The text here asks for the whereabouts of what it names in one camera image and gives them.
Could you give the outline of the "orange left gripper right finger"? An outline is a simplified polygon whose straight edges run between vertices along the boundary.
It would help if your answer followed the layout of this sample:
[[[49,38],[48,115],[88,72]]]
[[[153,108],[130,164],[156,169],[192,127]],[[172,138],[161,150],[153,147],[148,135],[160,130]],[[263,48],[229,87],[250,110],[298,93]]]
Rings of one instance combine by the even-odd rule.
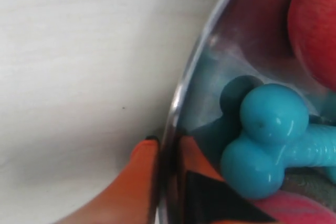
[[[178,147],[178,200],[182,223],[275,223],[224,181],[190,136]]]

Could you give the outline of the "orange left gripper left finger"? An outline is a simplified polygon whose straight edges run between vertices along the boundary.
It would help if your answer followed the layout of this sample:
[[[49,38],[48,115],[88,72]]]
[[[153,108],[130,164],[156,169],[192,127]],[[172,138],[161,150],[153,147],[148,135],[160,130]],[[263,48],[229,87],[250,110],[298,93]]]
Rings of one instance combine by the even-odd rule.
[[[117,178],[93,200],[58,223],[155,223],[160,144],[142,140]]]

